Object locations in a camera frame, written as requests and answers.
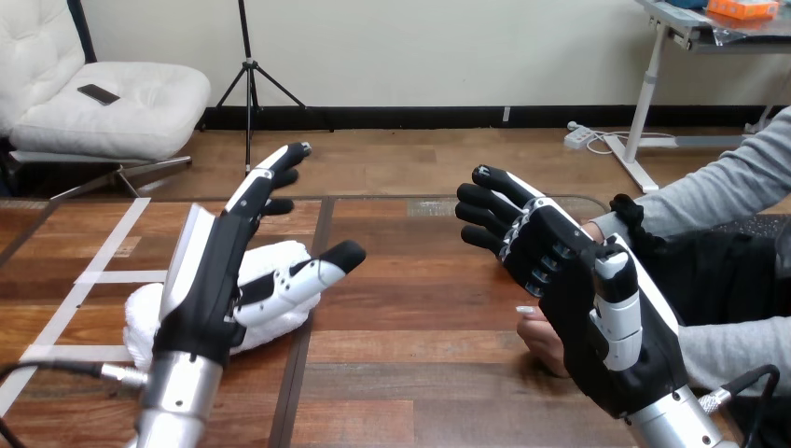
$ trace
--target white towel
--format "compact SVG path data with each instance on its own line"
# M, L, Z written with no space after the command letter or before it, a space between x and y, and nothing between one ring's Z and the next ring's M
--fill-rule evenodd
M294 266L310 257L305 245L296 241L285 241L248 250L244 253L242 266L239 269L239 283L246 283L248 279L271 273L278 268ZM162 289L162 283L145 285L134 291L126 300L127 326L123 330L124 344L132 355L135 367L141 371L148 371L151 365L154 334L160 327ZM247 329L242 345L231 349L230 353L234 355L258 347L293 331L308 319L308 313L320 299L321 294L316 294L288 313L260 327Z

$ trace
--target cable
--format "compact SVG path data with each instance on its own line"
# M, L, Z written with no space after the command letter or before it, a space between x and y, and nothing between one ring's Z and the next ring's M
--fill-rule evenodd
M590 144L593 143L593 142L597 142L597 141L604 142L604 138L605 137L615 136L617 138L626 140L627 142L629 141L629 132L627 132L627 131L618 131L618 132L614 132L614 133L605 133L605 132L602 132L602 131L593 131L593 133L596 135L596 138L591 140L591 141L589 141L588 144L587 144L588 151L592 152L593 154L599 154L599 155L602 155L602 156L606 156L606 155L609 155L609 154L613 153L613 151L597 151L596 149L593 149L592 147L590 147ZM642 134L640 134L640 138L648 137L648 136L670 137L670 138L674 138L675 137L675 135L670 135L669 133L642 133Z
M6 378L14 371L19 369L27 369L31 367L37 367L40 369L49 369L53 371L70 371L71 373L80 373L84 375L90 375L94 378L101 378L102 377L102 365L101 362L77 362L77 361L66 361L60 359L47 359L47 360L37 360L37 361L22 361L17 362L15 364L10 364L5 366L0 371L0 383L6 380ZM11 448L24 448L24 443L22 443L14 433L11 432L11 429L8 428L6 425L6 421L3 418L0 418L0 434L6 438L6 441L11 446Z
M774 389L777 387L777 382L780 380L780 371L777 369L777 366L768 364L766 366L751 370L739 378L731 381L730 383L722 386L723 389L730 392L731 396L736 397L738 394L742 393L744 389L754 385L758 382L758 380L761 379L761 377L765 375L769 376L769 380L764 386L764 392L761 394L761 398L758 401L756 414L753 416L753 424L750 425L750 431L744 437L742 448L749 448L761 427L761 421L763 420L766 407L769 405L769 400L771 399L771 396L774 395Z

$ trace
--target white desk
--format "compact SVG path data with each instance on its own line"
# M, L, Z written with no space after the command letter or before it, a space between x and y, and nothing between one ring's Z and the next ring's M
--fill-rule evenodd
M744 140L744 136L739 135L641 138L645 127L645 118L648 115L648 108L651 106L654 89L657 86L659 66L665 44L668 41L673 41L682 49L695 53L791 54L791 41L788 43L743 42L718 47L711 36L711 22L705 16L694 11L674 7L663 1L635 1L643 5L645 11L651 17L650 24L657 30L657 40L654 43L654 51L651 55L648 70L645 72L643 89L640 91L640 99L637 102L637 110L634 113L634 120L631 123L629 140L626 146L615 136L607 136L604 141L612 149L613 154L615 154L631 178L640 186L643 193L648 193L658 190L659 186L636 160L637 150L640 147L738 147ZM781 92L775 95L775 98L780 97L784 87L785 85L781 86ZM768 106L767 113L773 106Z

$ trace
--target orange box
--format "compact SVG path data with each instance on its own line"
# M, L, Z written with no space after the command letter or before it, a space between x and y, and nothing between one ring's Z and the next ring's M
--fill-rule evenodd
M708 10L740 21L749 21L772 19L779 8L779 2L768 0L709 0Z

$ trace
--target white cable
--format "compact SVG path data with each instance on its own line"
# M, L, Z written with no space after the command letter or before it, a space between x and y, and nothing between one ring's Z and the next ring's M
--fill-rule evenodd
M607 137L607 136L615 136L617 138L629 141L629 132L628 131L616 131L614 133L605 133L605 132L602 132L602 131L593 131L593 133L596 135L596 138L594 138L593 140L589 141L588 144L587 144L588 151L592 152L593 154L599 154L599 155L602 155L602 156L606 156L606 155L609 155L609 154L613 153L613 151L597 151L596 149L593 149L592 147L590 147L590 144L593 143L593 142L596 142L596 141L604 142L604 138ZM642 133L640 135L640 138L647 137L647 136L675 138L675 135L670 135L668 133Z

